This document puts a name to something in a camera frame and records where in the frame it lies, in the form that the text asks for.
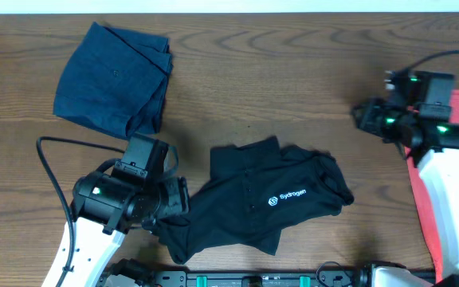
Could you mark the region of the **black polo shirt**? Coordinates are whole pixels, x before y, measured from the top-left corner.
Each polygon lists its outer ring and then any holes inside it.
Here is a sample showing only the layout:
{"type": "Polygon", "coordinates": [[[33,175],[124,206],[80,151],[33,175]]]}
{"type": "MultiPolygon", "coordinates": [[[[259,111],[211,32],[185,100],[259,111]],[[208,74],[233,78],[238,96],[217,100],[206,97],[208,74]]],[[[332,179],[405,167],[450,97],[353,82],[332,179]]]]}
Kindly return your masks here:
{"type": "Polygon", "coordinates": [[[204,249],[242,244],[274,255],[284,228],[336,216],[354,202],[327,152],[276,137],[210,151],[210,180],[190,199],[187,214],[158,220],[151,232],[176,264],[204,249]]]}

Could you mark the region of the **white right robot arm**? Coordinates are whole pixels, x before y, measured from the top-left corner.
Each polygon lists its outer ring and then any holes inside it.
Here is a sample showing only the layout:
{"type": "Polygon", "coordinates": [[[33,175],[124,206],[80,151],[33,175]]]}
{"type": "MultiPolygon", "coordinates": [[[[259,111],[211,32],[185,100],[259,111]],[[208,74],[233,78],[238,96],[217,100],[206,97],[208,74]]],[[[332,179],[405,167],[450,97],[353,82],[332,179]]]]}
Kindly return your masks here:
{"type": "Polygon", "coordinates": [[[459,286],[459,124],[447,104],[395,106],[376,98],[355,106],[358,129],[409,148],[426,187],[441,248],[440,286],[459,286]]]}

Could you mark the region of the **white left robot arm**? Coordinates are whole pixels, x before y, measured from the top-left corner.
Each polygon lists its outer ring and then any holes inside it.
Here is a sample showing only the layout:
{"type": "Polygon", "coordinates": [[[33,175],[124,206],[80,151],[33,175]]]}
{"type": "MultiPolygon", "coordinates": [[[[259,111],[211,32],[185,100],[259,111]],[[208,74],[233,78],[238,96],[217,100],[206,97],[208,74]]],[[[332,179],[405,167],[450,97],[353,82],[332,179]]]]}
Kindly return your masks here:
{"type": "Polygon", "coordinates": [[[73,188],[72,221],[44,286],[96,286],[135,224],[153,228],[189,211],[186,179],[117,178],[94,171],[73,188]]]}

